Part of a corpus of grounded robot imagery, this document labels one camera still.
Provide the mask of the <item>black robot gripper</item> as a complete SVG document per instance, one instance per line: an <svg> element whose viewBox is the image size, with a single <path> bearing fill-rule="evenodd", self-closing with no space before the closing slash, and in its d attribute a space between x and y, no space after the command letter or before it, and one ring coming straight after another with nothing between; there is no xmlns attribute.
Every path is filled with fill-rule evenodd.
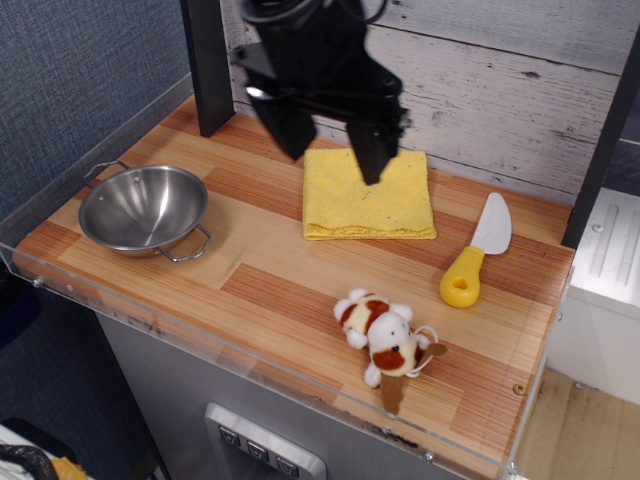
<svg viewBox="0 0 640 480"><path fill-rule="evenodd" d="M241 1L258 34L232 61L247 75L245 91L280 149L298 160L316 137L314 116L347 124L366 185L380 181L407 127L401 80L365 47L359 1Z"/></svg>

